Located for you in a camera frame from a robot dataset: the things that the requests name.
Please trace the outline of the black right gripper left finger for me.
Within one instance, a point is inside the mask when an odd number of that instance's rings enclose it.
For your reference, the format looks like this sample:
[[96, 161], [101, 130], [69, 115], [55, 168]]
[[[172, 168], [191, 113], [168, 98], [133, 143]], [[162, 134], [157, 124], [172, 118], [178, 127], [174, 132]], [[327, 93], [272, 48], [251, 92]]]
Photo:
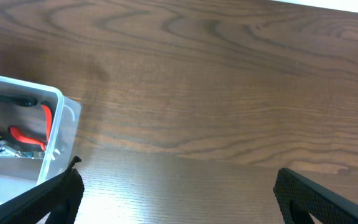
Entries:
[[74, 165], [81, 162], [75, 156], [67, 169], [48, 181], [0, 205], [0, 224], [74, 223], [85, 186]]

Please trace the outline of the red handled pliers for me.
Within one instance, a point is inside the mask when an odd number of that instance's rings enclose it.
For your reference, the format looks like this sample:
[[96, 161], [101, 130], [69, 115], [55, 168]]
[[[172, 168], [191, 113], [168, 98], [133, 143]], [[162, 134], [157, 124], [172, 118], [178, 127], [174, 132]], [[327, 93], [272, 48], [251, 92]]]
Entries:
[[37, 123], [37, 126], [26, 122], [25, 124], [28, 126], [10, 125], [7, 130], [14, 140], [20, 143], [38, 146], [45, 152], [51, 137], [55, 112], [47, 100], [40, 102], [40, 108], [43, 111], [43, 118]]

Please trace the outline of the small yellow precision screwdriver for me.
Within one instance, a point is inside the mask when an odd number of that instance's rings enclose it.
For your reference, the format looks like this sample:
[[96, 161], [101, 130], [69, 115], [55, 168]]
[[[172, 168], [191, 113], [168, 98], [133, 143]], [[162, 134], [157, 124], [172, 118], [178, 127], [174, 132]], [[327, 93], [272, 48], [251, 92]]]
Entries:
[[0, 102], [10, 103], [22, 107], [33, 107], [38, 104], [38, 100], [33, 96], [12, 94], [0, 94]]

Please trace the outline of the thin metal wrench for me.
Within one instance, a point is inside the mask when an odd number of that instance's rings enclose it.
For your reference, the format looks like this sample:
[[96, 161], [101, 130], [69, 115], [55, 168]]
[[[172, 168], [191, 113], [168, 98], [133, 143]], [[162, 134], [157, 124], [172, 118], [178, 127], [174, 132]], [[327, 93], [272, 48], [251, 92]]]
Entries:
[[0, 157], [21, 157], [28, 159], [43, 159], [45, 153], [43, 151], [28, 151], [28, 152], [20, 152], [20, 151], [3, 151], [0, 152]]

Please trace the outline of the yellow black stubby screwdriver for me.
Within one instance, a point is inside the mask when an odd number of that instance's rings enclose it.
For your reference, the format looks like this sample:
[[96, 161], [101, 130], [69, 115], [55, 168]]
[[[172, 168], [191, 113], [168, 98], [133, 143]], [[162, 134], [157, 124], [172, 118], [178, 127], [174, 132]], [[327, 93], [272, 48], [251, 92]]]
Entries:
[[0, 151], [4, 151], [13, 157], [26, 157], [23, 152], [20, 152], [9, 145], [5, 140], [0, 141]]

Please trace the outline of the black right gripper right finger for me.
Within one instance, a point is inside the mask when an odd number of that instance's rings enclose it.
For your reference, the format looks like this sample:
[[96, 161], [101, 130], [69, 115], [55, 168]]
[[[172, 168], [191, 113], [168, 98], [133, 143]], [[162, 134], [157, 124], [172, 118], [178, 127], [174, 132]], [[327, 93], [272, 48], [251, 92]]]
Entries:
[[358, 204], [313, 182], [299, 173], [282, 168], [273, 192], [283, 220], [289, 223], [357, 223]]

